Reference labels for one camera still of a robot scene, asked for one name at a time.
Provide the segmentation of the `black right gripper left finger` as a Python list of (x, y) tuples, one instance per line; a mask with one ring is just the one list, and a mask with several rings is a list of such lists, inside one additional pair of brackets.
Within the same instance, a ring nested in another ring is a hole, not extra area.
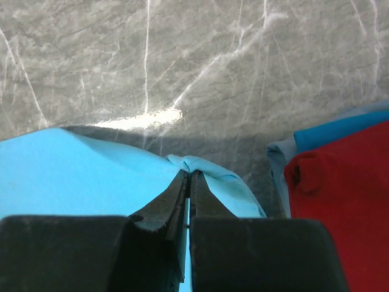
[(178, 291), (185, 276), (188, 174), (123, 216), (1, 221), (2, 291)]

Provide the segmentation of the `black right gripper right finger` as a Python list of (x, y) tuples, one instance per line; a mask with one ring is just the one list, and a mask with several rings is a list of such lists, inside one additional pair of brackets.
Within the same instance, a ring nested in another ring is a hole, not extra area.
[(336, 247), (315, 220), (238, 218), (202, 172), (190, 187), (193, 291), (348, 291)]

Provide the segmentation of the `light blue t-shirt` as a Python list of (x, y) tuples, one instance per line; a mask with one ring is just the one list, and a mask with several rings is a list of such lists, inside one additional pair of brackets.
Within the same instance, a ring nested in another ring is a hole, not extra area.
[(186, 222), (197, 171), (232, 214), (266, 217), (237, 174), (205, 159), (160, 157), (51, 128), (1, 142), (1, 221), (14, 215), (128, 217), (164, 192), (180, 171), (188, 174)]

